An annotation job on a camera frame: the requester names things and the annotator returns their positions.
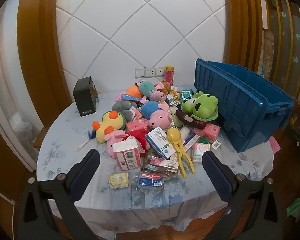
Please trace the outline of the blue plastic storage crate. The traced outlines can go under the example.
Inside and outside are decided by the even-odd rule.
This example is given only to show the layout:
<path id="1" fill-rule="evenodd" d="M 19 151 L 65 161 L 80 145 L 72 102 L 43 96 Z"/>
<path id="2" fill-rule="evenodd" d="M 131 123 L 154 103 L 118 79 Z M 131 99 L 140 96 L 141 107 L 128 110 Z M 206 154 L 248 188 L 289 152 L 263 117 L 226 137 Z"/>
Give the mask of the blue plastic storage crate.
<path id="1" fill-rule="evenodd" d="M 218 99 L 217 123 L 237 152 L 283 129 L 294 108 L 294 99 L 281 88 L 240 65 L 198 59 L 194 85 Z"/>

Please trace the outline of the grey plush toy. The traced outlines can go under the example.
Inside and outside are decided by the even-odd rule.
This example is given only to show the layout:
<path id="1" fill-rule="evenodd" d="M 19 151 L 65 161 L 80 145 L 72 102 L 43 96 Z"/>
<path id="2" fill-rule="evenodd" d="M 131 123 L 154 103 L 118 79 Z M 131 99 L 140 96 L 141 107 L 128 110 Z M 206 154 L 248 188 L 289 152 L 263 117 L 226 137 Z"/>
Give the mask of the grey plush toy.
<path id="1" fill-rule="evenodd" d="M 137 108 L 138 106 L 133 101 L 121 99 L 118 102 L 114 103 L 114 105 L 112 106 L 112 110 L 129 116 L 131 115 L 131 112 L 129 113 L 131 107 Z"/>

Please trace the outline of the yellow duck plush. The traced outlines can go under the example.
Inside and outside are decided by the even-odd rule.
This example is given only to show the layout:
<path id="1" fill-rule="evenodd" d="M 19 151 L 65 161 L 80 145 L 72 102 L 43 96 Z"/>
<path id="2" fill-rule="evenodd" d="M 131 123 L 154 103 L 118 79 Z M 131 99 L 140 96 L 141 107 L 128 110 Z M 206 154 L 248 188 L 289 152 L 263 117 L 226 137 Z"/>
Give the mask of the yellow duck plush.
<path id="1" fill-rule="evenodd" d="M 125 116 L 117 111 L 109 111 L 104 113 L 102 121 L 94 121 L 92 127 L 96 132 L 96 139 L 99 143 L 104 143 L 105 136 L 113 131 L 125 129 L 126 119 Z"/>

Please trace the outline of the grey tape roll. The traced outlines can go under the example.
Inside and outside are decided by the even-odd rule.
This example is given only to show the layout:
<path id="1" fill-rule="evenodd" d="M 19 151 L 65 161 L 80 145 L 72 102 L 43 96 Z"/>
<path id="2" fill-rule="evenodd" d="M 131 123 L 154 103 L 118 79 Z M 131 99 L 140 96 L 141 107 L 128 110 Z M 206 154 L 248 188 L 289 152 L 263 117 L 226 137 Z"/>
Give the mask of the grey tape roll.
<path id="1" fill-rule="evenodd" d="M 161 166 L 155 166 L 152 164 L 143 164 L 141 167 L 142 172 L 148 172 L 148 173 L 155 173 L 162 175 L 166 180 L 169 180 L 171 175 L 168 172 L 168 168 L 161 167 Z"/>

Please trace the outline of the red white tissue pack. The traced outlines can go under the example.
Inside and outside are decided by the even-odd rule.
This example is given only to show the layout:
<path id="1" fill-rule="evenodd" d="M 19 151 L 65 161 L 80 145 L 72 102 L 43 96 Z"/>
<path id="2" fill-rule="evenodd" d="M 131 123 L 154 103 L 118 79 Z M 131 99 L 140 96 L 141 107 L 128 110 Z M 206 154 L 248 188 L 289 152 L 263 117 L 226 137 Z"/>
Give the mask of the red white tissue pack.
<path id="1" fill-rule="evenodd" d="M 140 150 L 138 141 L 134 138 L 117 142 L 113 145 L 113 152 L 117 164 L 122 171 L 133 170 L 141 167 Z"/>

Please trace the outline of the blue white medicine box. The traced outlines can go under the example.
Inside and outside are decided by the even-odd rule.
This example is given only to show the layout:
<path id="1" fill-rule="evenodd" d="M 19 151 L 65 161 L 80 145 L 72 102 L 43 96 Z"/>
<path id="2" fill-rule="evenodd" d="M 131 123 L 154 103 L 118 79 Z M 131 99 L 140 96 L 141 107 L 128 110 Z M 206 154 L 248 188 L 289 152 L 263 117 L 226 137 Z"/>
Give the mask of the blue white medicine box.
<path id="1" fill-rule="evenodd" d="M 167 139 L 167 134 L 160 127 L 148 132 L 145 138 L 161 158 L 169 159 L 175 153 L 174 147 Z"/>

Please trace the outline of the pink tissue pack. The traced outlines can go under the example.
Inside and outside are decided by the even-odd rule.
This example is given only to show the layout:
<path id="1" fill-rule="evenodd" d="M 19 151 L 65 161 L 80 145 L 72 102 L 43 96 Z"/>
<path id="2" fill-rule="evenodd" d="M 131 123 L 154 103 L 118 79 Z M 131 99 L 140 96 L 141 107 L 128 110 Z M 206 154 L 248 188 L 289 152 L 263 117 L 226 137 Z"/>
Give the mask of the pink tissue pack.
<path id="1" fill-rule="evenodd" d="M 200 137 L 208 137 L 210 142 L 214 142 L 217 139 L 220 130 L 221 128 L 219 126 L 209 123 L 206 124 L 204 129 L 195 128 L 194 133 Z"/>
<path id="2" fill-rule="evenodd" d="M 136 131 L 139 129 L 148 129 L 148 125 L 149 125 L 149 120 L 147 120 L 146 118 L 140 118 L 138 120 L 134 120 L 126 123 L 126 130 Z"/>

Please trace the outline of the white wall socket panel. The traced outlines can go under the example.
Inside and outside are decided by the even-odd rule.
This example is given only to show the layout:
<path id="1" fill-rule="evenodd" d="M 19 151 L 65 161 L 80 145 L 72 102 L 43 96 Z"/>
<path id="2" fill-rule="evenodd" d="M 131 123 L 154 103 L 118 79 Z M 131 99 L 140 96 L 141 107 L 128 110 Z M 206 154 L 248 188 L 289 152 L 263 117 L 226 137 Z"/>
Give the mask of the white wall socket panel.
<path id="1" fill-rule="evenodd" d="M 135 77 L 163 77 L 165 76 L 165 68 L 135 68 Z"/>

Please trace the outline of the pink pig plush blue shirt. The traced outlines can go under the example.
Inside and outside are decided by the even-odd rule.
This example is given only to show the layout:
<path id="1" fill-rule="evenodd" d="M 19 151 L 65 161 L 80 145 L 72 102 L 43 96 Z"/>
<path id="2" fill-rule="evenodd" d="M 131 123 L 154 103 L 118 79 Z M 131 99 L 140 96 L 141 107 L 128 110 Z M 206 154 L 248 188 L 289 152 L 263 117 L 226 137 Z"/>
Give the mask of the pink pig plush blue shirt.
<path id="1" fill-rule="evenodd" d="M 172 115 L 168 111 L 167 103 L 158 103 L 156 101 L 147 101 L 139 110 L 144 118 L 148 120 L 148 125 L 151 129 L 160 127 L 167 129 L 171 126 Z"/>

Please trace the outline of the pink ointment box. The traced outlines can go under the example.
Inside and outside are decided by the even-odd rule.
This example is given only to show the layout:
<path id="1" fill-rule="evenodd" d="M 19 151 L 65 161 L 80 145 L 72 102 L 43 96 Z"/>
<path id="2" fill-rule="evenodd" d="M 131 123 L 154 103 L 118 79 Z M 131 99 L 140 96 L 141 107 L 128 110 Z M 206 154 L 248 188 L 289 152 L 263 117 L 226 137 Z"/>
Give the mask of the pink ointment box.
<path id="1" fill-rule="evenodd" d="M 179 163 L 177 161 L 171 161 L 153 156 L 150 160 L 150 164 L 158 167 L 167 168 L 168 172 L 177 173 Z"/>

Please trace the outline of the pink sanitary pad pack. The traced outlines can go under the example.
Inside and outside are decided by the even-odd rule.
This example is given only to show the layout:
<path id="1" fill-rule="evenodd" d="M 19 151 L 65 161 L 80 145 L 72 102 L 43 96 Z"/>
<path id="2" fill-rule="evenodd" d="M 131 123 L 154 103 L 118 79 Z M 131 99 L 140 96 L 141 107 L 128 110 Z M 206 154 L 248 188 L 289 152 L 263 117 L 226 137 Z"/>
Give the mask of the pink sanitary pad pack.
<path id="1" fill-rule="evenodd" d="M 203 154 L 209 150 L 210 150 L 210 144 L 196 142 L 192 149 L 192 162 L 202 163 Z"/>

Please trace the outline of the pink tissue pack right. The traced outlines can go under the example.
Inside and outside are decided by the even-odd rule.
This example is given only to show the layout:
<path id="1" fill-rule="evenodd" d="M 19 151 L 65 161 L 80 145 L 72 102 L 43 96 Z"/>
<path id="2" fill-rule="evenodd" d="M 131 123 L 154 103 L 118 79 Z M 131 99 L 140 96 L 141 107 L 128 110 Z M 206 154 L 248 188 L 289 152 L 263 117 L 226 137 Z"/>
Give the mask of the pink tissue pack right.
<path id="1" fill-rule="evenodd" d="M 209 123 L 206 124 L 204 129 L 195 128 L 194 133 L 200 137 L 208 137 L 210 142 L 214 142 L 217 139 L 220 130 L 221 128 L 219 126 Z"/>

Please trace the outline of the yellow snowball maker tongs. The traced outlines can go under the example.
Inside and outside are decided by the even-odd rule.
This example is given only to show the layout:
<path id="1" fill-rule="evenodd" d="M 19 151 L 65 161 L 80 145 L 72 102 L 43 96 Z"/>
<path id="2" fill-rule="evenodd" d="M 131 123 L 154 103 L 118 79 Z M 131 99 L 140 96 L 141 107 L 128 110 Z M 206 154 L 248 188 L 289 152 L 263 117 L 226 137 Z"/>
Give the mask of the yellow snowball maker tongs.
<path id="1" fill-rule="evenodd" d="M 181 133 L 177 128 L 171 127 L 167 132 L 167 139 L 173 145 L 175 151 L 178 153 L 178 164 L 180 168 L 181 175 L 186 178 L 187 173 L 183 166 L 182 158 L 185 157 L 190 171 L 194 174 L 196 172 L 194 165 L 189 157 L 189 155 L 184 151 L 183 143 L 181 140 Z"/>

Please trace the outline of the white blue brush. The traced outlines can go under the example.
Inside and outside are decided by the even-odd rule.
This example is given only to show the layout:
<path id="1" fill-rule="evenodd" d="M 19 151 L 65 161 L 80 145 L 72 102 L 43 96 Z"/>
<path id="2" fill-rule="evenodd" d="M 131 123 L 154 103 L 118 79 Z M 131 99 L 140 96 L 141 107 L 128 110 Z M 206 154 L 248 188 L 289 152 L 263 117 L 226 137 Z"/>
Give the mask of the white blue brush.
<path id="1" fill-rule="evenodd" d="M 81 143 L 77 148 L 76 152 L 80 151 L 89 141 L 96 138 L 96 131 L 93 129 L 92 131 L 88 131 L 88 138 L 83 143 Z"/>

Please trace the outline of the yellow wet wipe packet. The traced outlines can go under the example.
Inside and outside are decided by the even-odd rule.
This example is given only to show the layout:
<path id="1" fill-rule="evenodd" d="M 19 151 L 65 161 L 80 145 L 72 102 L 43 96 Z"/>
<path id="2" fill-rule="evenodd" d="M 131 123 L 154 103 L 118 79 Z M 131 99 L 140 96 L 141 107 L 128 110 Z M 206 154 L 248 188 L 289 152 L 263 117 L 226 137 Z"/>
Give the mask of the yellow wet wipe packet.
<path id="1" fill-rule="evenodd" d="M 117 173 L 109 176 L 109 185 L 111 189 L 124 189 L 129 185 L 127 173 Z"/>

